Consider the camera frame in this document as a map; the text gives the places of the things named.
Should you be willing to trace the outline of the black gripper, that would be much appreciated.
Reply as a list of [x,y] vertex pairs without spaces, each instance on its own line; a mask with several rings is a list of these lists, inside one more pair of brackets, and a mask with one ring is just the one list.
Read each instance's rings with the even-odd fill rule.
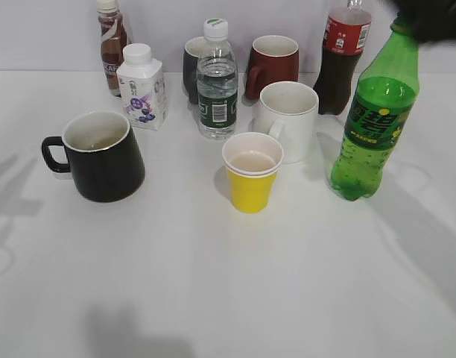
[[419,44],[456,42],[456,0],[392,0]]

